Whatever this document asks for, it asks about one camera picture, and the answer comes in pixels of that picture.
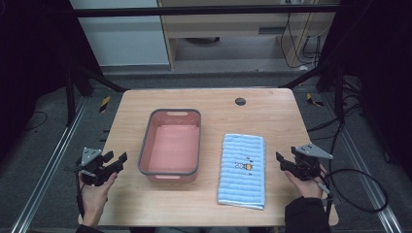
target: person's hand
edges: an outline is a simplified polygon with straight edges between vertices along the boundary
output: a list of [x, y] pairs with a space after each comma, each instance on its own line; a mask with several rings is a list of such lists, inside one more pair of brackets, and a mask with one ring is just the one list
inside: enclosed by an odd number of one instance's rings
[[93, 228], [97, 227], [97, 223], [103, 215], [104, 205], [107, 201], [107, 194], [110, 187], [118, 177], [117, 173], [113, 173], [109, 180], [100, 186], [87, 185], [82, 181], [82, 174], [79, 174], [79, 184], [82, 190], [83, 205], [85, 208], [85, 215], [83, 218], [83, 225]]
[[[321, 164], [321, 169], [326, 173], [326, 169]], [[317, 177], [315, 180], [303, 182], [295, 177], [291, 172], [285, 171], [285, 175], [288, 180], [294, 184], [300, 195], [305, 198], [314, 197], [322, 199], [323, 190], [318, 186], [318, 183], [322, 183], [321, 178]]]

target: wooden table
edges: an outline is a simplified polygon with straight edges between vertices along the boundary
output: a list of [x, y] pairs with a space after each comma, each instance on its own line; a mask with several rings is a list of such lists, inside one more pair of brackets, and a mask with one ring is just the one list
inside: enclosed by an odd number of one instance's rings
[[[235, 99], [246, 99], [238, 106]], [[196, 109], [201, 113], [200, 165], [193, 183], [151, 183], [137, 161], [152, 111]], [[259, 135], [266, 142], [266, 202], [263, 211], [217, 202], [223, 135]], [[309, 143], [289, 89], [145, 89], [126, 91], [103, 152], [127, 152], [124, 170], [109, 192], [100, 225], [276, 226], [297, 197], [279, 168], [275, 151], [292, 160], [291, 146]], [[334, 208], [330, 224], [338, 217]]]

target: black wire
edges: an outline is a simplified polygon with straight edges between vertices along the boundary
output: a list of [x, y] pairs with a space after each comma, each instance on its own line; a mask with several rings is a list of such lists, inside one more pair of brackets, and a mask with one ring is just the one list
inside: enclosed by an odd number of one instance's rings
[[[336, 175], [337, 173], [342, 173], [342, 172], [356, 172], [356, 173], [360, 173], [360, 174], [368, 177], [369, 179], [373, 180], [376, 184], [378, 184], [379, 188], [381, 189], [382, 193], [383, 193], [384, 196], [385, 196], [385, 202], [384, 202], [384, 204], [383, 204], [380, 208], [378, 208], [378, 209], [367, 209], [367, 208], [365, 208], [365, 207], [362, 207], [362, 206], [360, 206], [360, 205], [355, 204], [353, 201], [349, 200], [349, 198], [345, 197], [345, 195], [342, 194], [342, 192], [341, 192], [340, 189], [336, 186], [336, 183], [334, 183], [334, 180], [333, 180], [333, 176], [334, 176], [334, 175]], [[355, 208], [357, 208], [357, 209], [359, 209], [359, 210], [361, 210], [361, 211], [375, 214], [375, 213], [378, 213], [378, 212], [381, 212], [381, 211], [385, 210], [385, 208], [387, 208], [388, 205], [389, 205], [389, 195], [388, 195], [387, 190], [386, 190], [386, 189], [382, 186], [382, 184], [379, 183], [375, 178], [373, 178], [372, 176], [370, 176], [369, 174], [367, 174], [367, 173], [365, 173], [365, 172], [363, 172], [363, 171], [360, 171], [360, 170], [357, 170], [357, 169], [352, 169], [352, 168], [344, 168], [344, 169], [338, 169], [338, 170], [336, 170], [336, 171], [333, 171], [333, 172], [329, 173], [329, 174], [327, 175], [327, 177], [330, 178], [330, 180], [331, 180], [331, 182], [332, 182], [332, 185], [333, 185], [335, 191], [339, 194], [339, 196], [342, 197], [342, 199], [344, 199], [344, 200], [345, 200], [346, 202], [348, 202], [350, 205], [354, 206]]]
[[38, 127], [42, 126], [42, 125], [46, 122], [46, 120], [48, 120], [48, 114], [46, 114], [45, 112], [36, 111], [36, 112], [34, 112], [34, 114], [43, 114], [43, 115], [45, 116], [45, 118], [44, 118], [43, 121], [40, 122], [39, 124], [37, 124], [37, 125], [35, 125], [35, 126], [33, 126], [33, 127], [30, 127], [30, 128], [25, 128], [24, 130], [29, 131], [29, 130], [38, 128]]
[[286, 22], [286, 26], [285, 26], [284, 32], [283, 32], [283, 34], [282, 34], [282, 37], [281, 37], [281, 51], [282, 51], [282, 53], [283, 53], [283, 55], [284, 55], [284, 57], [285, 57], [285, 59], [286, 59], [286, 54], [285, 54], [285, 51], [283, 50], [283, 38], [284, 38], [284, 35], [285, 35], [285, 33], [286, 33], [287, 28], [289, 28], [289, 33], [290, 33], [290, 35], [291, 35], [292, 44], [293, 44], [293, 49], [294, 49], [294, 55], [296, 56], [296, 58], [297, 58], [302, 64], [300, 64], [300, 65], [298, 65], [298, 66], [291, 66], [291, 65], [289, 65], [288, 61], [287, 61], [286, 63], [287, 63], [287, 65], [288, 65], [289, 68], [299, 68], [299, 67], [302, 66], [302, 65], [308, 65], [308, 64], [310, 64], [310, 63], [309, 63], [309, 62], [301, 61], [301, 60], [299, 59], [299, 56], [297, 55], [296, 46], [294, 45], [294, 40], [293, 40], [293, 38], [292, 38], [292, 33], [291, 33], [291, 28], [290, 28], [290, 19], [291, 19], [291, 13], [288, 13], [288, 20], [287, 20], [287, 22]]
[[[336, 145], [336, 140], [337, 140], [337, 138], [338, 138], [339, 132], [343, 129], [344, 125], [345, 125], [345, 121], [340, 121], [340, 122], [339, 122], [338, 129], [336, 130], [336, 133], [335, 133], [334, 138], [333, 138], [332, 146], [331, 146], [331, 149], [330, 149], [330, 154], [333, 154], [334, 147], [335, 147], [335, 145]], [[347, 203], [349, 203], [349, 204], [352, 205], [353, 207], [355, 207], [355, 208], [357, 208], [357, 209], [359, 209], [359, 210], [361, 210], [361, 211], [368, 212], [368, 213], [378, 213], [378, 212], [381, 212], [381, 211], [385, 210], [385, 208], [387, 208], [387, 206], [388, 206], [388, 204], [389, 204], [389, 195], [388, 195], [388, 192], [387, 192], [386, 189], [382, 186], [382, 184], [379, 183], [379, 182], [378, 182], [375, 178], [373, 178], [372, 176], [366, 174], [366, 173], [363, 172], [363, 171], [360, 171], [360, 170], [357, 170], [357, 169], [352, 169], [352, 168], [338, 169], [338, 170], [336, 170], [336, 171], [332, 171], [332, 160], [330, 160], [330, 161], [328, 162], [328, 170], [329, 170], [329, 174], [326, 175], [326, 180], [327, 180], [327, 179], [330, 179], [330, 183], [333, 185], [334, 190], [339, 194], [340, 197], [342, 197], [342, 199], [344, 199]], [[385, 196], [385, 202], [384, 202], [384, 204], [383, 204], [380, 208], [378, 208], [378, 209], [367, 209], [367, 208], [365, 208], [365, 207], [361, 207], [360, 205], [355, 204], [353, 201], [351, 201], [349, 198], [347, 198], [347, 197], [340, 191], [340, 189], [339, 189], [338, 186], [336, 185], [336, 182], [335, 182], [334, 179], [333, 179], [333, 175], [335, 175], [335, 174], [337, 174], [337, 173], [342, 173], [342, 172], [357, 172], [357, 173], [363, 174], [364, 176], [366, 176], [366, 177], [370, 178], [371, 180], [373, 180], [376, 184], [378, 184], [379, 188], [381, 189], [382, 193], [383, 193], [384, 196]]]

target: folded towel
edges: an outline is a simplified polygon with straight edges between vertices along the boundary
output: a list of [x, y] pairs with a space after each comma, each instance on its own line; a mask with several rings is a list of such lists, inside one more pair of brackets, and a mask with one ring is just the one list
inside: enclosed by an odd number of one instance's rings
[[224, 135], [218, 203], [263, 210], [264, 170], [265, 142], [262, 137]]

